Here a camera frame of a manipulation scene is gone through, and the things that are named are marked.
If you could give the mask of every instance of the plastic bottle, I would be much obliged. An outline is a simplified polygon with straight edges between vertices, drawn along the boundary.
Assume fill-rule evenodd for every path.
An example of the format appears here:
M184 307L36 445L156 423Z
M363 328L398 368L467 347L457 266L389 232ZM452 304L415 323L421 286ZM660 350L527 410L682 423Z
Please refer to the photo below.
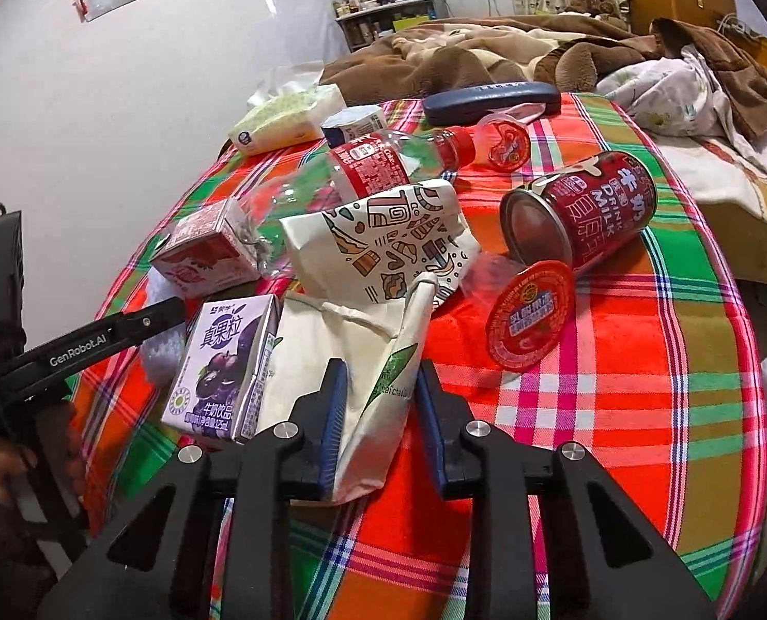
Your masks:
M458 126L424 136L381 130L323 152L292 173L263 181L243 202L263 246L263 274L291 274L280 219L331 210L398 185L440 177L469 165L474 156L472 138Z

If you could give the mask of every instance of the grape image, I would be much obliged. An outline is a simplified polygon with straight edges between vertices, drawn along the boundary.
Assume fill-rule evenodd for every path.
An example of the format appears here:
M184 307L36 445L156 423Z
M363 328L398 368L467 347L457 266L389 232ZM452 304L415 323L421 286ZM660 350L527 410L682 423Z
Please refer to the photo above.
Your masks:
M211 361L208 362L208 369L223 370L223 368L225 368L225 360L228 356L228 352L217 352L211 357Z
M248 365L248 354L246 357L241 357L239 354L229 354L225 359L225 368L221 371L223 382L234 382L240 386L246 376Z
M196 395L200 400L211 398L222 382L219 370L207 370L196 382Z
M240 331L240 338L237 339L237 358L248 362L251 353L251 345L254 343L254 337L260 326L260 319L255 319L248 327Z

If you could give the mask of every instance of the human hand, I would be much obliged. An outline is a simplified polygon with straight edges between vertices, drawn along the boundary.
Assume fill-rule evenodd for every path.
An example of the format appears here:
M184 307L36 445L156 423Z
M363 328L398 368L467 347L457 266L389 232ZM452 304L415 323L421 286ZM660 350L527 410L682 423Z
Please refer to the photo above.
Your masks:
M73 417L73 407L64 404L68 411L68 421ZM76 496L82 496L85 492L85 463L79 455L82 449L82 439L79 433L69 425L65 431L68 458L65 459L64 470L71 481L72 491ZM25 461L30 467L36 466L36 455L23 445L16 445L12 441L0 438L0 504L10 507L13 505L13 497L10 496L8 480L27 471Z

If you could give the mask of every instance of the bottle cap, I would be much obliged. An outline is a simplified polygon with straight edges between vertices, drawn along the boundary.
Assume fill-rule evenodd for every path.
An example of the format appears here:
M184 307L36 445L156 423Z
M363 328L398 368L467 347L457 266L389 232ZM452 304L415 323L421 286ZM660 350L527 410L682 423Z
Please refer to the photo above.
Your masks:
M510 281L487 319L487 351L506 370L523 373L556 347L575 305L573 273L540 261Z
M452 145L455 148L455 153L458 155L458 167L464 167L469 165L475 160L475 143L473 142L472 135L467 132L466 128L461 126L450 126L445 130L452 136Z

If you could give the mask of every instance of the blanket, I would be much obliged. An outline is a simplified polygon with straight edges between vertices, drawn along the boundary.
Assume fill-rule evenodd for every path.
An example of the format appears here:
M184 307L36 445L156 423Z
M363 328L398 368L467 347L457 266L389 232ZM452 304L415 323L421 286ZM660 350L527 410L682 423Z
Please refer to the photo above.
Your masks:
M743 137L754 141L767 133L767 69L763 65L711 28L655 19L651 32L668 57L679 57L688 44L696 47L728 95L734 123Z
M608 72L657 57L657 48L653 38L578 14L445 19L339 58L320 82L337 84L347 105L526 80L593 90Z
M763 140L767 70L715 30L670 19L656 19L644 37L570 13L433 21L339 58L321 82L337 84L347 105L529 80L582 92L621 68L680 59L687 46L721 86L738 134L752 144Z
M708 60L693 44L679 55L616 70L596 90L651 133L725 137L746 161L767 174L767 132L750 142Z

